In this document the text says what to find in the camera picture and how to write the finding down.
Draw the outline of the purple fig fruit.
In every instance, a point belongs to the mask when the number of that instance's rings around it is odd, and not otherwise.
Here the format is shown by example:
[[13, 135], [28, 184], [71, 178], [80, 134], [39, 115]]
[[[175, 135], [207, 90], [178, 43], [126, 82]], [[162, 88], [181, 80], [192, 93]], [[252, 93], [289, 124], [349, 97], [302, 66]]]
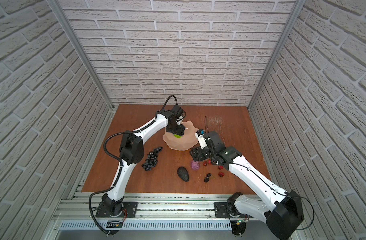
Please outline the purple fig fruit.
[[198, 170], [200, 168], [200, 163], [197, 161], [191, 161], [191, 169], [192, 170]]

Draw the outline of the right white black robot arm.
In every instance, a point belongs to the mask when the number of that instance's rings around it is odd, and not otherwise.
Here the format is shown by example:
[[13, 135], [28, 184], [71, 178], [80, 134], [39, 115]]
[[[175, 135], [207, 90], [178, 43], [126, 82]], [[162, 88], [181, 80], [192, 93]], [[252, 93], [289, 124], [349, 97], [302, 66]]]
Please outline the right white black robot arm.
[[295, 192], [282, 189], [257, 169], [234, 147], [226, 147], [217, 132], [198, 130], [195, 137], [199, 147], [190, 155], [195, 162], [210, 160], [222, 166], [249, 186], [260, 198], [252, 200], [235, 193], [228, 199], [228, 208], [233, 216], [248, 215], [260, 220], [280, 240], [287, 240], [304, 220], [301, 197]]

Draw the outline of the dark avocado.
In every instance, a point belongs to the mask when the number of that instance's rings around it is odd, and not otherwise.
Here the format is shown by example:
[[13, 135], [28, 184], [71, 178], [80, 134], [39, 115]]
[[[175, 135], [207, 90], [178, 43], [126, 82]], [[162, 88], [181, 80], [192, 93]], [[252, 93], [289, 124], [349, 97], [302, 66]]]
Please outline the dark avocado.
[[188, 170], [185, 167], [178, 167], [177, 174], [178, 177], [184, 182], [188, 182], [190, 180]]

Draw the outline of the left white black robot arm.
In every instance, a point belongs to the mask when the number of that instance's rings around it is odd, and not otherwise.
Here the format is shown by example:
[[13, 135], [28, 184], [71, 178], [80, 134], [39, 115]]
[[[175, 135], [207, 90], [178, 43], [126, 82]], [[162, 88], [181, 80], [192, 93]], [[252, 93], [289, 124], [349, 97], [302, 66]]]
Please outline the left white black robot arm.
[[[117, 217], [123, 212], [123, 198], [125, 188], [136, 164], [144, 157], [144, 143], [161, 129], [183, 136], [186, 127], [181, 123], [185, 117], [184, 110], [174, 105], [171, 110], [158, 110], [150, 121], [133, 131], [125, 131], [109, 136], [104, 142], [104, 151], [111, 158], [119, 162], [118, 169], [109, 189], [102, 191], [102, 201], [99, 210], [106, 211], [111, 217]], [[113, 137], [122, 135], [120, 155], [117, 157], [107, 149], [107, 143]]]

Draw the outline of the dark grape bunch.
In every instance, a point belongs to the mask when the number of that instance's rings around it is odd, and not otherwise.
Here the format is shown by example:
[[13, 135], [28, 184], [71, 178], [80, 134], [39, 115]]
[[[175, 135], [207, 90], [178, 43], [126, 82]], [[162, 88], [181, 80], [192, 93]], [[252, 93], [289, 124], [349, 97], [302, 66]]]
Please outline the dark grape bunch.
[[158, 163], [158, 154], [163, 150], [163, 147], [157, 147], [148, 153], [145, 163], [142, 164], [142, 168], [145, 171], [150, 171]]

